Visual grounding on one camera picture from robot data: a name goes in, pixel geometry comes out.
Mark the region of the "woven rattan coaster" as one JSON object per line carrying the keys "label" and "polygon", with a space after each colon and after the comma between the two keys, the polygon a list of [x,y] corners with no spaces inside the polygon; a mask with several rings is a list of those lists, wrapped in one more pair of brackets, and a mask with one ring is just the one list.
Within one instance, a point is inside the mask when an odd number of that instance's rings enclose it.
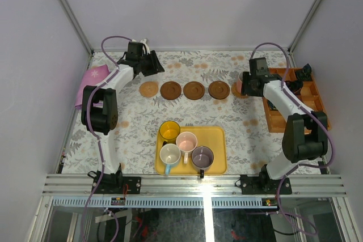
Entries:
{"label": "woven rattan coaster", "polygon": [[232,94],[233,94],[235,97],[237,97],[237,98],[239,98],[239,99],[245,99],[245,98],[247,98],[247,96],[243,96],[243,95],[241,95],[241,93],[237,90],[237,83],[236,83],[236,82],[234,82],[234,83],[232,84],[232,86],[231,86],[231,92],[232,92]]}
{"label": "woven rattan coaster", "polygon": [[143,97],[153,97],[158,93],[158,82],[148,81],[140,85],[139,92]]}

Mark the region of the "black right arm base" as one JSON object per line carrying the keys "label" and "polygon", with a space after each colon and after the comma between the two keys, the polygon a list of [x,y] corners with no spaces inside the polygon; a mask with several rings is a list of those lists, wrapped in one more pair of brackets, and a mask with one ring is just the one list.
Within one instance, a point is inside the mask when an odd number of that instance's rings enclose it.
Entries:
{"label": "black right arm base", "polygon": [[242,194],[245,195],[266,195],[277,194],[291,195],[292,188],[289,178],[273,180],[268,176],[266,165],[264,165],[257,176],[240,175],[234,183]]}

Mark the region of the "salmon pink mug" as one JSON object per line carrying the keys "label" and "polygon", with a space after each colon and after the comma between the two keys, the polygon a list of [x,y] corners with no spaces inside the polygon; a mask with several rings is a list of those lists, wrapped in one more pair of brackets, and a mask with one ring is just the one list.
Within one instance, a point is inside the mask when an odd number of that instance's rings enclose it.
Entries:
{"label": "salmon pink mug", "polygon": [[243,73],[241,72],[239,73],[236,81],[236,90],[240,95],[242,94],[242,79],[243,79]]}

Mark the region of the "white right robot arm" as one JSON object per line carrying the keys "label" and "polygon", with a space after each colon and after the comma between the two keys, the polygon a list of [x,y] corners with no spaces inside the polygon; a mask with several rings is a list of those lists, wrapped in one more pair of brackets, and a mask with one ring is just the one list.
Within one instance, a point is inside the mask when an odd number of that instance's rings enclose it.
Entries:
{"label": "white right robot arm", "polygon": [[286,121],[282,153],[264,167],[266,175],[258,181],[260,190],[269,194],[278,188],[278,179],[327,153],[328,120],[324,112],[301,102],[282,77],[270,73],[264,57],[250,59],[249,66],[249,72],[242,73],[242,95],[267,99]]}

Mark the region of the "purple black-handled mug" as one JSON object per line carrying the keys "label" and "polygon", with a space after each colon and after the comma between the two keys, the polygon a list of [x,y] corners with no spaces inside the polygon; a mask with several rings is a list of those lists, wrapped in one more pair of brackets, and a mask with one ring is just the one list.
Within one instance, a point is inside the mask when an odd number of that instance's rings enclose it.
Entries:
{"label": "purple black-handled mug", "polygon": [[213,151],[206,146],[199,146],[192,152],[191,161],[199,174],[199,178],[203,179],[205,172],[211,168],[214,162]]}

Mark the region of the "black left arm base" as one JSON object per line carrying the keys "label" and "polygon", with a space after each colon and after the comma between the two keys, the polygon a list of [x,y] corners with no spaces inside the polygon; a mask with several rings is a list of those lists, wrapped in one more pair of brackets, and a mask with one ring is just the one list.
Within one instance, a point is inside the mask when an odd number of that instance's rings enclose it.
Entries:
{"label": "black left arm base", "polygon": [[100,171],[90,171],[87,175],[93,179],[92,190],[94,190],[98,181],[100,181],[94,191],[95,194],[134,195],[140,194],[141,191],[142,178],[137,176],[124,176],[120,168],[116,173],[104,174],[102,178],[100,178]]}

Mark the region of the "brown wooden coaster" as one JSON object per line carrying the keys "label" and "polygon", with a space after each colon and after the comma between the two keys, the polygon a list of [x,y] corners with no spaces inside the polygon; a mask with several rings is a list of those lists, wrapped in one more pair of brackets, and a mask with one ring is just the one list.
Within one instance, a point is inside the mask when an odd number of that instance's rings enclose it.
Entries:
{"label": "brown wooden coaster", "polygon": [[205,87],[197,81],[188,82],[183,88],[184,96],[190,100],[199,100],[205,94]]}
{"label": "brown wooden coaster", "polygon": [[223,100],[230,94],[230,87],[223,81],[214,81],[208,87],[209,95],[217,100]]}
{"label": "brown wooden coaster", "polygon": [[181,95],[181,92],[182,88],[180,84],[174,81],[164,83],[160,89],[161,96],[167,100],[177,99]]}

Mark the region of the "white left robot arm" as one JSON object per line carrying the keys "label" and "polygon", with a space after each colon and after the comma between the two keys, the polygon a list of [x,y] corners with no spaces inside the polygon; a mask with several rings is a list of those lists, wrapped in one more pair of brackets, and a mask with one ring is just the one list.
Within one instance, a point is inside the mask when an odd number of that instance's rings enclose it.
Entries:
{"label": "white left robot arm", "polygon": [[150,50],[147,39],[128,40],[125,56],[115,61],[104,54],[115,68],[100,83],[86,85],[83,89],[81,121],[86,129],[96,138],[99,148],[98,171],[109,175],[104,186],[111,193],[123,190],[124,179],[116,173],[120,170],[115,140],[112,130],[118,122],[117,94],[138,74],[145,77],[163,73],[156,52]]}

